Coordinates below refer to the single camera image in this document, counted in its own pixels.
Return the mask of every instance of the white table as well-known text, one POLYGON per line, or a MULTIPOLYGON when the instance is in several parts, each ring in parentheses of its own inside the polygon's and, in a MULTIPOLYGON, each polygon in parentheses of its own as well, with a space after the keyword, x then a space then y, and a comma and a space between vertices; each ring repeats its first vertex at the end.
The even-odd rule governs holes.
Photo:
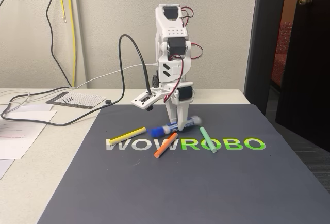
MULTIPOLYGON (((28 89, 31 93, 46 89, 28 89)), ((130 104, 145 89, 127 89, 118 104, 130 104)), ((121 89, 75 89, 75 92, 98 94, 115 101, 121 89)), ((17 93, 0 97, 9 101, 17 93)), ((45 103, 54 97, 30 104, 45 103)), ((249 104, 240 90, 196 90, 192 104, 249 104)), ((52 122, 68 122, 87 110, 54 105, 52 122)), ((97 112, 63 127, 47 125, 22 159, 16 159, 0 180, 0 224, 37 223, 57 185, 91 127, 97 112)))

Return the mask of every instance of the door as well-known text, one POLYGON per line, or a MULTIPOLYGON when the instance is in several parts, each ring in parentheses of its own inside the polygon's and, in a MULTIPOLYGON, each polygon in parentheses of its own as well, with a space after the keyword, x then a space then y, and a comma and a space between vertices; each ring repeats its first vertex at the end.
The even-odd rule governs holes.
POLYGON ((330 148, 330 0, 298 0, 276 122, 330 148))

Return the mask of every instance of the marker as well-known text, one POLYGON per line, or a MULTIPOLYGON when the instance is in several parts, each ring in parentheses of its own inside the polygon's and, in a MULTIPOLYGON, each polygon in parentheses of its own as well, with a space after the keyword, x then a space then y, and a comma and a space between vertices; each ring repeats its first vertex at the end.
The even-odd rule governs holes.
POLYGON ((114 145, 114 144, 120 143, 121 141, 130 139, 130 138, 132 138, 134 136, 137 136, 139 134, 142 134, 144 132, 146 132, 146 128, 145 127, 141 127, 141 128, 139 128, 137 130, 133 130, 133 131, 131 131, 129 133, 126 133, 126 134, 123 134, 121 136, 117 136, 117 137, 115 137, 113 139, 110 139, 110 145, 114 145))
POLYGON ((177 133, 172 134, 170 138, 167 141, 163 142, 160 148, 158 148, 158 150, 154 152, 154 157, 159 158, 162 155, 162 153, 170 146, 170 144, 172 144, 172 142, 175 141, 176 138, 177 138, 177 133))
MULTIPOLYGON (((188 118, 185 128, 191 127, 194 125, 201 125, 201 124, 202 124, 202 120, 198 116, 193 116, 191 118, 188 118)), ((157 138, 157 137, 161 137, 163 135, 171 134, 176 131, 178 131, 177 122, 171 123, 169 125, 164 125, 164 126, 160 126, 160 127, 155 127, 153 129, 149 129, 148 133, 150 134, 151 137, 157 138)))
POLYGON ((206 132, 206 130, 203 127, 200 127, 200 131, 201 131, 202 135, 204 136, 204 139, 206 140, 208 147, 210 148, 212 153, 215 153, 217 151, 217 149, 216 149, 215 145, 213 144, 213 141, 209 137, 208 133, 206 132))

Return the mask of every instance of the green letter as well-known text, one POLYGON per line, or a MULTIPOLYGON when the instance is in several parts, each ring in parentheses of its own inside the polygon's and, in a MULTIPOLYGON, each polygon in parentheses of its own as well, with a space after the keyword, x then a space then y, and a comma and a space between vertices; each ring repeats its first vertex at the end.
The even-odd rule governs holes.
POLYGON ((259 139, 257 139, 257 138, 248 138, 248 139, 245 139, 244 144, 245 144, 248 148, 253 149, 253 150, 263 150, 263 149, 265 149, 265 147, 266 147, 265 143, 263 143, 261 140, 259 140, 259 139), (260 147, 258 147, 258 148, 252 147, 252 146, 250 145, 250 141, 251 141, 251 140, 254 140, 254 141, 258 142, 258 143, 260 144, 260 147))
POLYGON ((187 146, 191 146, 194 150, 200 150, 198 147, 195 146, 197 144, 198 141, 195 139, 181 139, 182 150, 186 150, 187 146))
MULTIPOLYGON (((216 149, 220 149, 221 148, 221 143, 218 140, 216 140, 216 139, 211 139, 211 140, 216 143, 216 149)), ((205 139, 202 140, 201 145, 202 145, 203 148, 205 148, 207 150, 210 150, 210 148, 206 144, 206 140, 205 139)))
POLYGON ((238 139, 234 138, 223 138, 223 143, 225 144, 225 147, 227 150, 242 150, 243 146, 239 143, 238 139))

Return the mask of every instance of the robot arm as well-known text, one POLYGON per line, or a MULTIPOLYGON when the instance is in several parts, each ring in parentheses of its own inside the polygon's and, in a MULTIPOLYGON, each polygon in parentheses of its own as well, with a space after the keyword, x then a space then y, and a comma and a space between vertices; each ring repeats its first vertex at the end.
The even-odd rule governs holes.
POLYGON ((194 97, 193 82, 185 81, 191 67, 191 42, 178 4, 159 5, 155 14, 158 73, 153 81, 152 94, 146 91, 133 99, 132 104, 151 110, 152 105, 163 98, 171 123, 177 122, 178 129, 182 131, 194 97))

